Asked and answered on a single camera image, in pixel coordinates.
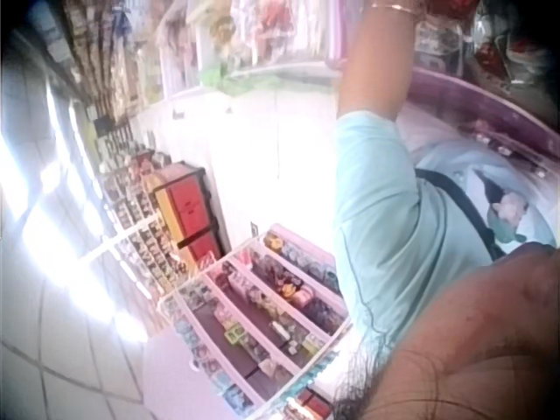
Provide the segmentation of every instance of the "display case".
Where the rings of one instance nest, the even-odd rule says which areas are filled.
[[[269,248],[280,241],[300,251],[305,262],[297,262],[298,267],[278,248]],[[294,384],[321,366],[317,360],[346,333],[344,301],[336,287],[321,283],[327,271],[336,277],[332,260],[275,225],[160,300],[158,309],[238,415],[255,414],[266,402],[294,391]],[[325,268],[323,276],[311,265]],[[276,276],[267,277],[266,270]],[[304,391],[298,388],[293,396]]]

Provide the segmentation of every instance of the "display shelf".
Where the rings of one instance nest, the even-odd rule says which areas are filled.
[[[324,302],[329,304],[340,316],[345,317],[348,314],[347,307],[344,304],[344,299],[342,299],[342,297],[340,297],[333,291],[326,288],[323,284],[319,283],[317,280],[315,280],[308,274],[304,273],[298,267],[292,265],[290,262],[282,258],[276,252],[268,249],[260,242],[254,244],[254,246],[258,248],[259,252],[275,259],[277,262],[282,264],[285,269],[287,269],[295,276],[299,277],[304,283],[306,283],[315,291],[318,297],[320,297]]]
[[[300,367],[292,361],[288,356],[286,356],[282,350],[280,350],[270,339],[267,337],[266,334],[261,332],[261,330],[254,325],[251,320],[239,309],[237,308],[226,294],[218,287],[218,285],[212,281],[207,274],[201,274],[200,278],[202,281],[210,288],[213,294],[226,306],[226,308],[231,311],[234,317],[238,320],[238,322],[247,330],[247,332],[255,337],[255,339],[266,349],[267,352],[270,353],[270,357],[284,366],[288,372],[292,373],[293,375],[299,372]]]
[[[309,241],[306,241],[298,234],[294,234],[293,232],[286,229],[282,225],[278,225],[278,224],[273,225],[269,229],[269,231],[271,231],[275,235],[278,235],[279,237],[286,240],[287,242],[293,243],[294,245],[301,248],[303,251],[311,254],[318,262],[330,265],[331,267],[336,267],[334,256],[324,251],[323,249],[319,248],[317,245]]]
[[[335,347],[340,343],[340,340],[348,333],[349,329],[351,328],[352,322],[350,319],[347,319],[343,325],[340,326],[339,330],[334,334],[331,339],[329,339],[323,348],[321,348],[317,354],[315,354],[311,360],[305,365],[303,369],[299,372],[299,374],[295,374],[291,380],[286,383],[282,389],[279,389],[276,394],[268,400],[268,402],[258,408],[255,412],[251,413],[245,420],[256,420],[263,418],[266,415],[267,410],[270,410],[270,406],[277,403],[279,398],[289,393],[289,390],[293,387],[297,386],[299,382],[301,382],[302,378],[308,374],[310,369],[316,364],[319,363],[321,359],[323,359],[328,353],[335,351]]]
[[[248,277],[252,280],[252,283],[272,302],[274,302],[279,308],[285,311],[293,319],[295,319],[303,328],[312,333],[319,340],[326,343],[331,336],[320,329],[317,325],[311,322],[303,313],[301,313],[297,308],[286,302],[281,296],[279,296],[270,286],[268,286],[263,280],[256,276],[250,269],[248,269],[242,262],[238,261],[235,257],[228,260],[237,271],[239,271],[244,277]]]
[[[243,391],[243,393],[253,402],[256,407],[263,405],[265,403],[265,400],[259,395],[258,392],[256,392],[253,387],[251,387],[247,380],[237,371],[237,369],[235,369],[226,355],[214,343],[205,328],[199,322],[198,318],[189,309],[178,292],[174,292],[174,297],[175,301],[178,303],[181,311],[185,314],[186,318],[191,323],[195,332],[198,334],[204,344],[210,349],[212,356],[220,363],[226,374],[229,375],[229,377],[235,382],[235,384]]]

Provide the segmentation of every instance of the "storage drawer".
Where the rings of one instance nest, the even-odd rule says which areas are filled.
[[[196,234],[210,224],[206,202],[197,177],[176,182],[170,185],[167,191],[175,203],[185,237]]]
[[[209,252],[213,253],[216,260],[221,258],[220,247],[216,240],[216,233],[213,230],[210,230],[207,234],[203,234],[200,238],[193,241],[188,245],[188,248],[195,261],[206,256]]]

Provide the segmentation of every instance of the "pink shelf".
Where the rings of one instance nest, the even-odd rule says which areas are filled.
[[[201,274],[200,278],[204,283],[212,290],[212,293],[226,306],[226,308],[232,313],[234,318],[245,328],[245,330],[257,340],[267,352],[269,352],[270,357],[273,361],[280,363],[282,366],[288,370],[292,375],[297,375],[301,368],[294,363],[288,356],[282,353],[275,344],[270,341],[270,339],[261,332],[245,314],[231,303],[229,298],[224,294],[224,292],[212,281],[210,277],[206,274]]]
[[[227,375],[235,382],[235,384],[243,391],[243,393],[259,407],[265,403],[264,399],[249,385],[247,380],[235,369],[224,353],[216,346],[212,338],[208,335],[206,330],[202,327],[199,320],[196,318],[194,313],[186,305],[183,298],[179,295],[177,291],[173,293],[175,301],[178,303],[179,308],[188,318],[192,325],[192,328],[196,331],[200,339],[204,344],[210,349],[210,353],[216,360],[220,363],[221,367],[227,373]]]
[[[238,261],[236,258],[230,258],[228,260],[237,271],[240,272],[244,277],[251,280],[254,284],[267,298],[274,302],[279,308],[288,313],[292,318],[294,318],[303,328],[317,337],[319,340],[326,343],[331,339],[331,336],[320,329],[312,321],[310,321],[303,313],[301,313],[297,308],[293,307],[291,304],[286,302],[281,296],[279,296],[275,291],[273,291],[270,286],[268,286],[263,280],[257,277],[251,272],[242,262]]]
[[[270,231],[273,234],[277,234],[282,239],[285,239],[286,241],[291,242],[294,245],[300,247],[303,251],[310,253],[312,256],[315,257],[318,263],[327,264],[333,268],[336,267],[334,256],[324,251],[323,249],[319,248],[317,245],[314,245],[311,242],[305,240],[298,234],[294,234],[293,232],[286,229],[282,225],[278,225],[278,224],[273,225],[270,228]]]
[[[312,289],[315,290],[317,296],[321,298],[325,303],[329,304],[340,316],[345,317],[348,314],[347,307],[344,304],[344,300],[342,297],[334,293],[333,291],[327,289],[323,284],[319,283],[314,278],[310,277],[306,273],[304,273],[298,267],[292,265],[289,261],[282,258],[276,252],[271,251],[270,249],[266,248],[260,242],[256,242],[255,246],[258,247],[258,251],[274,258],[279,263],[281,263],[290,273],[298,276],[301,278],[304,283],[310,286]]]

